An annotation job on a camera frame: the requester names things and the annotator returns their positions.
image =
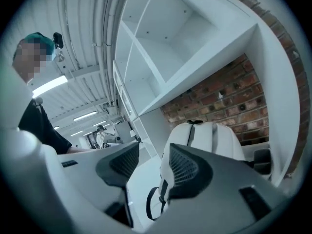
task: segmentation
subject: person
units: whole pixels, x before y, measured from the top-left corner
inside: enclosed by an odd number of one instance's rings
[[[99,148],[103,148],[103,143],[105,139],[104,127],[102,125],[97,126],[97,143]]]
[[[22,39],[13,56],[12,66],[19,76],[29,83],[47,61],[52,60],[54,43],[41,33],[33,33]],[[51,125],[43,106],[32,99],[27,106],[19,129],[31,132],[42,144],[53,147],[57,154],[70,154],[89,150],[72,147],[72,144],[62,137]]]

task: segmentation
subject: white wall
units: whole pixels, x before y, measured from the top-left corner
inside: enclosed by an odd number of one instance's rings
[[[261,2],[262,8],[270,10],[271,13],[278,18],[281,24],[285,27],[286,31],[290,34],[303,62],[308,82],[310,84],[309,85],[310,95],[312,95],[312,50],[309,45],[308,39],[300,26],[300,23],[298,22],[295,15],[292,13],[292,11],[288,8],[287,4],[283,0],[258,0],[258,1]],[[312,132],[312,124],[310,124],[309,127],[307,145],[303,152],[300,163],[293,176],[294,191],[296,191],[299,188],[304,173],[307,171],[311,162],[312,158],[312,152],[310,151],[312,150],[311,132]]]

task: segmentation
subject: white machine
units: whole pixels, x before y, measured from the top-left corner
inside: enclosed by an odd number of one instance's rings
[[[17,128],[32,93],[15,70],[1,69],[0,85],[0,167],[32,219],[48,233],[134,233],[125,188],[138,144],[57,156]],[[232,149],[222,136],[220,150]],[[205,142],[213,146],[212,138]],[[283,205],[285,197],[242,161],[174,143],[167,154],[169,207],[148,234],[257,233]]]

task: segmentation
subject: black shirt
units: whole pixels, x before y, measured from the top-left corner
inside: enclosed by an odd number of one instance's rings
[[[31,132],[42,144],[52,146],[57,154],[65,154],[72,144],[51,125],[43,107],[31,100],[19,123],[19,129]]]

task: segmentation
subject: ceiling light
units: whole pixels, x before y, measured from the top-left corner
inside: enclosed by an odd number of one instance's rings
[[[97,125],[100,125],[101,123],[104,123],[104,122],[107,122],[107,120],[102,121],[102,122],[100,122],[100,123],[98,123],[98,124],[95,124],[95,125],[93,125],[93,127],[95,127],[95,126],[97,126]]]
[[[92,131],[92,132],[89,132],[89,133],[87,133],[87,134],[85,134],[85,135],[83,135],[83,136],[89,135],[89,134],[91,134],[91,133],[93,133],[93,131]]]
[[[74,118],[73,121],[80,120],[80,119],[83,119],[83,118],[86,118],[88,116],[95,115],[95,114],[97,114],[97,111],[94,111],[94,112],[88,113],[86,115],[82,115],[82,116],[79,116],[77,118]]]
[[[56,78],[52,81],[49,81],[48,83],[42,85],[41,87],[35,89],[33,91],[33,98],[36,98],[38,97],[39,95],[47,92],[48,90],[52,89],[52,88],[55,88],[63,83],[66,83],[67,82],[67,79],[65,76],[61,76],[59,78]]]
[[[77,134],[80,134],[80,133],[82,133],[83,131],[81,130],[80,132],[78,132],[78,133],[75,133],[75,134],[73,134],[73,135],[70,135],[70,137],[71,136],[74,136],[74,135],[77,135]]]

